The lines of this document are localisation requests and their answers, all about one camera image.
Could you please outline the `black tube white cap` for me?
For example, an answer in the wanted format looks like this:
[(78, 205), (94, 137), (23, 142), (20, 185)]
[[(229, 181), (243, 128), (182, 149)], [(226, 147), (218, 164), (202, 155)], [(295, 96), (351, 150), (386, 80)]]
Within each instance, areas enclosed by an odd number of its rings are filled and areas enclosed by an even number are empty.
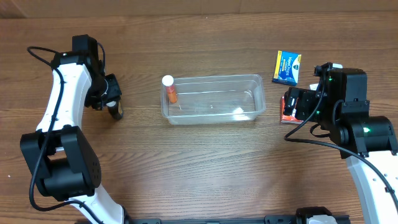
[(112, 101), (106, 104), (108, 112), (115, 120), (120, 120), (123, 118), (123, 108), (120, 101)]

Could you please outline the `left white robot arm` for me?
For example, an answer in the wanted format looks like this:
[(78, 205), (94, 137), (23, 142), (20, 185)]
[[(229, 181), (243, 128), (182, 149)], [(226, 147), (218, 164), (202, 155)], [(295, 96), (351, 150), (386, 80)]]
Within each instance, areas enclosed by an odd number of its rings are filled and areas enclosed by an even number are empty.
[(47, 109), (35, 132), (21, 137), (20, 148), (32, 178), (29, 201), (41, 212), (66, 205), (78, 209), (90, 223), (131, 223), (126, 209), (101, 184), (101, 166), (84, 136), (83, 110), (107, 108), (115, 120), (123, 117), (121, 89), (114, 74), (106, 74), (103, 46), (88, 35), (72, 38), (72, 51), (54, 51), (46, 62), (53, 74)]

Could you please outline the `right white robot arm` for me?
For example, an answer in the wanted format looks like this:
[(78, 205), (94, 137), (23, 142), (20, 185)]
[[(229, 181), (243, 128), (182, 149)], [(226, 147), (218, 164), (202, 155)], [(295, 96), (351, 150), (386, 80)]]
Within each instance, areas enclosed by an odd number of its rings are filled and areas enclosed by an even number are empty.
[(385, 116), (370, 116), (366, 72), (326, 63), (315, 67), (316, 90), (291, 87), (284, 95), (285, 115), (326, 133), (307, 144), (337, 149), (359, 195), (366, 223), (397, 223), (397, 137)]

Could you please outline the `orange tube white cap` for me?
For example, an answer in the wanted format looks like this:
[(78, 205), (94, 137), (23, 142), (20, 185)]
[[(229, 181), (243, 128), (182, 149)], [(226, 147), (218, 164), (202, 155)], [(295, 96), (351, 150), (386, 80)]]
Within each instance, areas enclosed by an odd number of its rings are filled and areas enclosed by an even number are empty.
[(177, 92), (175, 91), (173, 76), (165, 75), (162, 78), (162, 84), (165, 87), (169, 101), (171, 103), (176, 103), (177, 102)]

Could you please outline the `blue yellow VapoDrops box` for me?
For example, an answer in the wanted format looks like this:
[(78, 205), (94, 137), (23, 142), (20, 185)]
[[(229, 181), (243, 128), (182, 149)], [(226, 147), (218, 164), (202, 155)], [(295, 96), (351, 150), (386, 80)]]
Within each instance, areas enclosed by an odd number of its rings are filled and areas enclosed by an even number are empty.
[(299, 82), (301, 59), (301, 54), (279, 50), (272, 81), (284, 85), (296, 86)]

